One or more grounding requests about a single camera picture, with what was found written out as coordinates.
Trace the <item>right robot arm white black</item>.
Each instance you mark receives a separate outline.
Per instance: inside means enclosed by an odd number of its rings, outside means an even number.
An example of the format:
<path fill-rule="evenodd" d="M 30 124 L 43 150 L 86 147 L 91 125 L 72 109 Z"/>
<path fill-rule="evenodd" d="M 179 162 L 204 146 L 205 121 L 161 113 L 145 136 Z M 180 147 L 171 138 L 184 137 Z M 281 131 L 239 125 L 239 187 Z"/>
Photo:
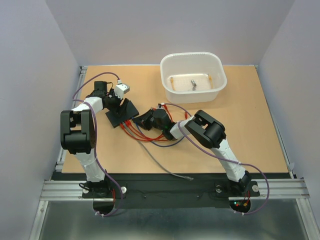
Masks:
<path fill-rule="evenodd" d="M 135 117 L 133 122 L 147 131 L 152 128 L 160 130 L 169 141 L 193 136 L 199 144 L 211 150 L 217 157 L 228 180 L 231 181 L 230 189 L 233 194 L 242 195 L 248 190 L 252 178 L 231 150 L 224 125 L 203 110 L 198 110 L 186 120 L 174 122 L 164 109 L 150 109 Z"/>

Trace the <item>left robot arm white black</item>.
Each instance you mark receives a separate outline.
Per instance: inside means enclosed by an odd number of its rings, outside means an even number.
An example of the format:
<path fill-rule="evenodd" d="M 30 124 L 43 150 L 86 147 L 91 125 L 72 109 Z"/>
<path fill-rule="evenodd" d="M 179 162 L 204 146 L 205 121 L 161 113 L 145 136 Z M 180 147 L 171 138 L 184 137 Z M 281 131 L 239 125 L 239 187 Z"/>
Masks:
<path fill-rule="evenodd" d="M 100 197 L 111 193 L 111 184 L 105 181 L 106 173 L 97 160 L 96 114 L 107 109 L 109 121 L 115 126 L 122 122 L 127 114 L 130 101 L 125 94 L 130 91 L 129 85 L 117 81 L 115 87 L 108 89 L 106 81 L 95 81 L 94 90 L 80 104 L 60 113 L 61 147 L 75 155 L 86 174 L 89 183 L 95 183 L 94 191 Z"/>

